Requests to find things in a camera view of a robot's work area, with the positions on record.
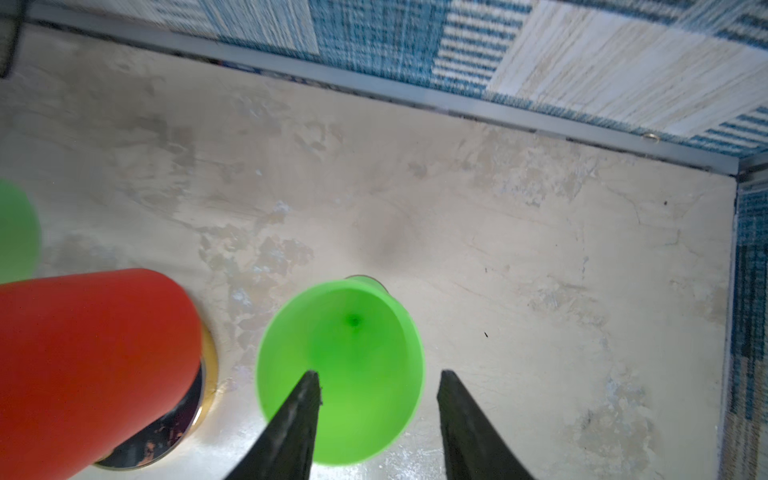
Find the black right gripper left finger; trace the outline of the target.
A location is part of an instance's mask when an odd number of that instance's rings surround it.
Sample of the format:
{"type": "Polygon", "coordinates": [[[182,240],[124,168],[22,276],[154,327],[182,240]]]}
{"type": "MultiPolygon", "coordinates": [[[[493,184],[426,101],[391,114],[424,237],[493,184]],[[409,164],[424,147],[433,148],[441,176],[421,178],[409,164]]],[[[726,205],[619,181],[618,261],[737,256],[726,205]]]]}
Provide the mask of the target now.
{"type": "Polygon", "coordinates": [[[319,376],[308,370],[226,479],[308,479],[321,404],[319,376]]]}

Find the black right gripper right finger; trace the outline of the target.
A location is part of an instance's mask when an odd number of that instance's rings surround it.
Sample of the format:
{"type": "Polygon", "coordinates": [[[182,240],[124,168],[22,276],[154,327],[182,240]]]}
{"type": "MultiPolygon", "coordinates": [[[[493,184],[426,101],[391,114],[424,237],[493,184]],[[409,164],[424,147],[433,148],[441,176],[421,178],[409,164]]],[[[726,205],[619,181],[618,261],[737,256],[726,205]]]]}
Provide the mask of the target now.
{"type": "Polygon", "coordinates": [[[533,479],[454,371],[441,372],[437,402],[447,479],[533,479]]]}

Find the green wine glass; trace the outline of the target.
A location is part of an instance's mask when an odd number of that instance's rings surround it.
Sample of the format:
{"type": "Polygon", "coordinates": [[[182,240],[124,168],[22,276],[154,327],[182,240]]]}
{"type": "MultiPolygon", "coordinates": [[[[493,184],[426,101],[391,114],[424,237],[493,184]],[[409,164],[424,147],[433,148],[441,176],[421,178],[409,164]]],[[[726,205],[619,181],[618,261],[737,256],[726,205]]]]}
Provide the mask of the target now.
{"type": "Polygon", "coordinates": [[[33,277],[42,234],[35,207],[18,186],[1,180],[1,283],[33,277]]]}
{"type": "Polygon", "coordinates": [[[266,419],[308,370],[322,399],[314,460],[348,466],[406,430],[424,391],[425,351],[405,307],[378,280],[355,275],[299,293],[269,323],[255,363],[266,419]]]}

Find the red wine glass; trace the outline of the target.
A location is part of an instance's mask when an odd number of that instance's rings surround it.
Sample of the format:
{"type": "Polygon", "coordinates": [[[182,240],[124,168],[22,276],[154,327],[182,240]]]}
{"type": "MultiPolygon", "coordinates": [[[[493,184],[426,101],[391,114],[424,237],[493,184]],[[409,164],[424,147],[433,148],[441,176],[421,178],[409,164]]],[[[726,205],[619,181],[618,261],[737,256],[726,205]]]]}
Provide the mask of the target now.
{"type": "Polygon", "coordinates": [[[197,375],[201,321],[147,269],[1,288],[1,475],[66,479],[171,410],[197,375]]]}

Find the gold wine glass rack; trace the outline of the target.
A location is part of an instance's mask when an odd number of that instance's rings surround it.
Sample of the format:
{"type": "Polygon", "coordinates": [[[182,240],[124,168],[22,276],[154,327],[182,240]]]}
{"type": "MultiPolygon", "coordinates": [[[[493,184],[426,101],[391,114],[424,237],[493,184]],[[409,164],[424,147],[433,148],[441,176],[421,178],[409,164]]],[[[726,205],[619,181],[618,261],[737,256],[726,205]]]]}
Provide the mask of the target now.
{"type": "Polygon", "coordinates": [[[202,355],[195,380],[166,414],[99,459],[95,466],[111,471],[144,468],[167,457],[206,418],[217,391],[218,355],[208,327],[201,324],[202,355]]]}

